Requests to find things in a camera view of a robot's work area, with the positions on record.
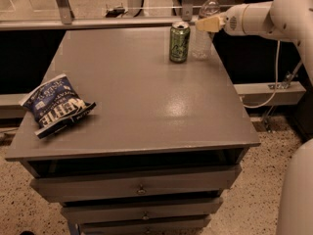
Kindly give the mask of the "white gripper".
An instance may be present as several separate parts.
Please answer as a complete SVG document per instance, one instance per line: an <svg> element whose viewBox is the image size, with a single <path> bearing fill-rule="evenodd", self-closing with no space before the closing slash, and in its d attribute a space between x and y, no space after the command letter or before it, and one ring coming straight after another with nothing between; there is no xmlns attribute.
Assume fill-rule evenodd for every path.
<svg viewBox="0 0 313 235"><path fill-rule="evenodd" d="M236 5L224 14L213 15L196 21L199 31L220 31L223 27L233 36L257 35L276 37L277 29L270 18L271 2Z"/></svg>

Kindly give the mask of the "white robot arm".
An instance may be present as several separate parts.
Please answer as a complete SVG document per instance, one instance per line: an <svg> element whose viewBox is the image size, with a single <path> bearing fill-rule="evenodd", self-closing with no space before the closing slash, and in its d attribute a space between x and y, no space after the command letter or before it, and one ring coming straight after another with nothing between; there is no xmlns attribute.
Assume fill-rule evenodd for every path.
<svg viewBox="0 0 313 235"><path fill-rule="evenodd" d="M235 5L196 21L201 31L223 29L229 35L258 35L290 41L313 83L313 0L272 0ZM313 235L313 140L291 158L282 188L276 235Z"/></svg>

